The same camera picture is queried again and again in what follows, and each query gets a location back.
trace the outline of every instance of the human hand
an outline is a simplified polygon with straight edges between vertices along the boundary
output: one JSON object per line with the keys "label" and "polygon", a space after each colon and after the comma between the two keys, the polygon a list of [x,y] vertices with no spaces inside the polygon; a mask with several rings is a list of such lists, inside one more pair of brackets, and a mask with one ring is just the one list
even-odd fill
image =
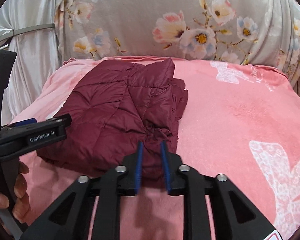
{"label": "human hand", "polygon": [[[13,216],[19,220],[20,223],[24,223],[24,217],[27,212],[30,211],[29,195],[26,190],[28,185],[25,177],[22,174],[29,173],[29,168],[23,162],[19,163],[19,174],[14,186],[14,193],[17,196],[16,204],[13,208]],[[0,193],[0,209],[9,207],[9,199]]]}

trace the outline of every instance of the metal bolt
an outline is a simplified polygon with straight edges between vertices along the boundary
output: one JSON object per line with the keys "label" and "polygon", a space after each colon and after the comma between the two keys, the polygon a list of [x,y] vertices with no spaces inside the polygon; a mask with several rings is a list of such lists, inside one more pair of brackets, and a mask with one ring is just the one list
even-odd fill
{"label": "metal bolt", "polygon": [[78,178],[78,182],[80,183],[87,183],[89,181],[89,178],[87,176],[80,176]]}
{"label": "metal bolt", "polygon": [[219,181],[226,181],[227,179],[228,179],[227,176],[224,174],[219,174],[217,176],[217,180],[219,180]]}
{"label": "metal bolt", "polygon": [[127,167],[126,166],[117,166],[116,168],[115,168],[115,171],[116,172],[125,172],[127,170]]}
{"label": "metal bolt", "polygon": [[188,165],[180,165],[179,170],[180,171],[189,171],[190,167]]}

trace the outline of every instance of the triangular cutout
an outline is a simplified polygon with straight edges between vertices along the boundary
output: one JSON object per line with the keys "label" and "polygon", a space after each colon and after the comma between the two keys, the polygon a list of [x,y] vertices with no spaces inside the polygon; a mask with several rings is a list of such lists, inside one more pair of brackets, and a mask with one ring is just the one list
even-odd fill
{"label": "triangular cutout", "polygon": [[60,226],[64,226],[67,222],[72,204],[74,202],[76,193],[71,193],[56,210],[51,214],[49,220]]}
{"label": "triangular cutout", "polygon": [[229,196],[239,224],[255,219],[255,214],[242,202],[235,192],[229,191]]}

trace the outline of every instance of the quilted fabric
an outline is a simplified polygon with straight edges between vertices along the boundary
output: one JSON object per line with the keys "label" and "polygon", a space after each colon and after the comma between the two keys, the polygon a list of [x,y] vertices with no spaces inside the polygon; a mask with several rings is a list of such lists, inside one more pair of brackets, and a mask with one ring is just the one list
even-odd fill
{"label": "quilted fabric", "polygon": [[45,161],[97,176],[144,143],[143,176],[162,177],[160,145],[176,152],[178,121],[188,100],[171,59],[147,66],[106,60],[87,73],[55,116],[69,113],[67,139],[37,151]]}

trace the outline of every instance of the pink bedspread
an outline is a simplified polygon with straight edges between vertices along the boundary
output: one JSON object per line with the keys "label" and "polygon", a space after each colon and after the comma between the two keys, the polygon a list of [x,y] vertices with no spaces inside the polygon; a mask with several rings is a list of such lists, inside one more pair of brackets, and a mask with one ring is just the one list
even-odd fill
{"label": "pink bedspread", "polygon": [[[163,59],[118,58],[145,65]],[[189,90],[177,153],[202,174],[225,173],[283,239],[289,239],[300,225],[300,98],[286,76],[265,66],[173,60],[174,77],[183,79]],[[100,62],[71,59],[13,122],[52,117],[79,80]],[[30,224],[79,174],[45,163],[35,152],[21,160],[30,167],[26,175]],[[182,234],[182,197],[143,188],[138,197],[122,199],[122,240],[131,235],[135,240],[179,240]]]}

